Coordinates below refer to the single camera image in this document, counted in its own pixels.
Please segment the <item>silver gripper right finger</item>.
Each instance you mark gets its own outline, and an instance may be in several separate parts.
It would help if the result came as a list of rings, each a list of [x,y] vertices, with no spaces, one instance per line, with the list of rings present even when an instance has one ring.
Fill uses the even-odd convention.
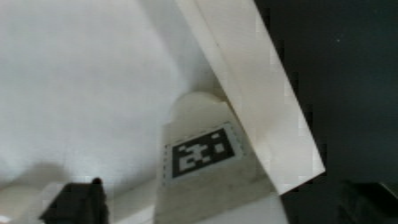
[[[398,224],[398,183],[341,183],[337,224]]]

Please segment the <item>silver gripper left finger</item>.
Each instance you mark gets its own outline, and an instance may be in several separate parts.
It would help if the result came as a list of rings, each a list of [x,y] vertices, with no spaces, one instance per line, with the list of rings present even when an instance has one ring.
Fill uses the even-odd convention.
[[[67,183],[39,216],[44,224],[110,224],[103,181]]]

